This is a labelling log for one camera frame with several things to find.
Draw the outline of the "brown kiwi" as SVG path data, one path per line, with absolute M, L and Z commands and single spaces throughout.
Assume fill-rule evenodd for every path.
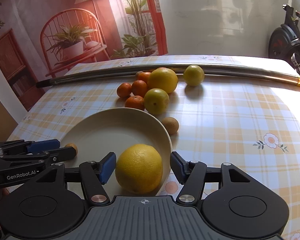
M 143 73 L 143 71 L 139 71 L 136 73 L 135 75 L 135 79 L 138 80 L 139 79 L 139 75 L 141 75 Z
M 165 117 L 161 121 L 162 125 L 166 128 L 169 135 L 173 135 L 178 132 L 179 122 L 173 117 Z
M 65 147 L 72 147 L 72 148 L 74 148 L 76 154 L 78 154 L 78 148 L 77 148 L 77 146 L 76 146 L 75 144 L 73 144 L 73 143 L 68 143 L 68 144 L 65 145 Z

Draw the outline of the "large yellow grapefruit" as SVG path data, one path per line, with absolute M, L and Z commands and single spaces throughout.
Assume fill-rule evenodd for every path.
M 163 174 L 162 157 L 150 145 L 135 144 L 119 156 L 115 177 L 126 191 L 145 195 L 155 190 L 161 183 Z

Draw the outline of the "yellow-green orange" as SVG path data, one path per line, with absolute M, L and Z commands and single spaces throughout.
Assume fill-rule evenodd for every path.
M 150 89 L 144 97 L 145 109 L 153 115 L 165 113 L 169 102 L 168 94 L 160 88 Z
M 188 66 L 184 73 L 183 78 L 187 85 L 196 87 L 204 81 L 205 73 L 203 69 L 198 65 Z

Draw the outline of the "small orange mandarin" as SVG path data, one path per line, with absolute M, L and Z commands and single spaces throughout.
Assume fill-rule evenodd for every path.
M 120 98 L 128 98 L 132 93 L 132 85 L 130 83 L 122 83 L 116 90 L 117 95 Z

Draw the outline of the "large yellow orange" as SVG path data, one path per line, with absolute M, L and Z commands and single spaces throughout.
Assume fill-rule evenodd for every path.
M 147 82 L 148 88 L 160 88 L 167 94 L 175 91 L 178 84 L 178 77 L 176 73 L 169 69 L 156 69 L 151 72 L 150 78 Z

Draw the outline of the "beige round plate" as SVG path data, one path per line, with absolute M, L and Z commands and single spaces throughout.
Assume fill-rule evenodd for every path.
M 65 162 L 67 168 L 85 161 L 100 161 L 109 152 L 117 157 L 135 144 L 154 147 L 162 157 L 160 184 L 150 192 L 158 195 L 170 174 L 172 143 L 162 123 L 154 116 L 133 108 L 112 108 L 93 114 L 76 124 L 61 140 L 61 146 L 75 144 L 78 154 Z

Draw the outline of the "plaid floral tablecloth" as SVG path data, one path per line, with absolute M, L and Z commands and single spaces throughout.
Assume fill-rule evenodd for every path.
M 126 78 L 50 88 L 10 139 L 61 139 L 79 121 L 123 106 L 116 94 Z M 285 239 L 300 239 L 300 76 L 293 84 L 206 76 L 200 87 L 178 83 L 168 116 L 180 128 L 173 147 L 210 166 L 231 162 L 278 193 L 290 215 Z

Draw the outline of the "printed room backdrop cloth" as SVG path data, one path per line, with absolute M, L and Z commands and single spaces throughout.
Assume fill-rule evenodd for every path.
M 0 70 L 26 110 L 79 63 L 166 53 L 159 0 L 0 0 Z

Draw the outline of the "black exercise bike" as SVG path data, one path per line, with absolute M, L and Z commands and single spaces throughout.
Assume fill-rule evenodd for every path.
M 285 21 L 276 28 L 269 39 L 268 57 L 284 60 L 300 75 L 300 11 L 284 4 Z

